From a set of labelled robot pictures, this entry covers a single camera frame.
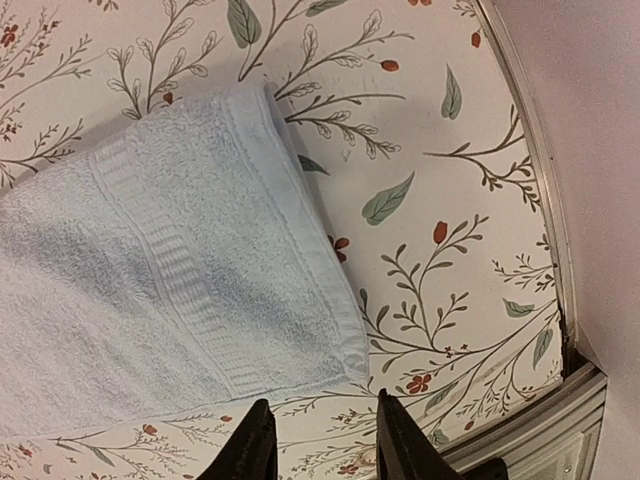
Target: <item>floral pattern surface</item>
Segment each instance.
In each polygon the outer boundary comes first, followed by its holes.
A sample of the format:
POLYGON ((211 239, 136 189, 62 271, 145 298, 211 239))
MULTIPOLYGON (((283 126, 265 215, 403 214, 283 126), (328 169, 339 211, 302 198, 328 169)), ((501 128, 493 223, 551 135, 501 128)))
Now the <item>floral pattern surface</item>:
MULTIPOLYGON (((0 0, 0 186, 266 78, 360 304, 371 378, 273 410, 283 480, 368 478, 376 394, 446 448, 561 381, 521 117, 471 0, 0 0)), ((0 478, 196 478, 246 407, 0 444, 0 478)))

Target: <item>towel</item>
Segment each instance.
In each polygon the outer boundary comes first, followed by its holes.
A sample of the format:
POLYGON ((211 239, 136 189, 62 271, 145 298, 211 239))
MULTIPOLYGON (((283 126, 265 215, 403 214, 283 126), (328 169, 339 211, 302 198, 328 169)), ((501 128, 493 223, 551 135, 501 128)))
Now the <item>towel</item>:
POLYGON ((186 99, 0 200, 0 437, 367 377, 268 90, 186 99))

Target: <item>floral tablecloth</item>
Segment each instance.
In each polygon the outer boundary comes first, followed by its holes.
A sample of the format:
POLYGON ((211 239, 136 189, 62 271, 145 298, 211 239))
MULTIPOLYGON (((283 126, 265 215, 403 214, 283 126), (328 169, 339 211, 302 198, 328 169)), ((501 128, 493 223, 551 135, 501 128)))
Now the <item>floral tablecloth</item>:
MULTIPOLYGON (((561 381, 532 160, 470 1, 0 3, 6 190, 187 95, 279 85, 373 373, 274 405, 285 480, 371 475, 382 387, 444 447, 561 381)), ((244 411, 0 444, 0 478, 195 478, 244 411)))

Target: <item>metal trim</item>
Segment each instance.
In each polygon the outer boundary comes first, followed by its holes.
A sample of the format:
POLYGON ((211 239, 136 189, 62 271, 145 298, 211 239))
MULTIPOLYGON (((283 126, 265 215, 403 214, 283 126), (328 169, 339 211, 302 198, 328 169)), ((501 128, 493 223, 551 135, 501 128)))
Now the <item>metal trim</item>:
POLYGON ((467 1, 474 7, 520 112, 525 140, 540 190, 542 212, 554 264, 556 291, 564 319, 563 355, 566 377, 567 373, 570 374, 573 371, 575 365, 578 328, 573 264, 553 168, 555 159, 547 148, 529 82, 497 6, 491 0, 467 1))

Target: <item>terry cloth towel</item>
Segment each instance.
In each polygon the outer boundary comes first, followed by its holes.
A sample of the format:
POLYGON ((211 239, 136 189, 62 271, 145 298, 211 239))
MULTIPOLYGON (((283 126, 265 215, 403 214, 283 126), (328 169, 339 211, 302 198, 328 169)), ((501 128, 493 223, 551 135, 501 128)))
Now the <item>terry cloth towel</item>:
POLYGON ((149 115, 0 199, 0 332, 4 438, 368 375, 265 85, 149 115))

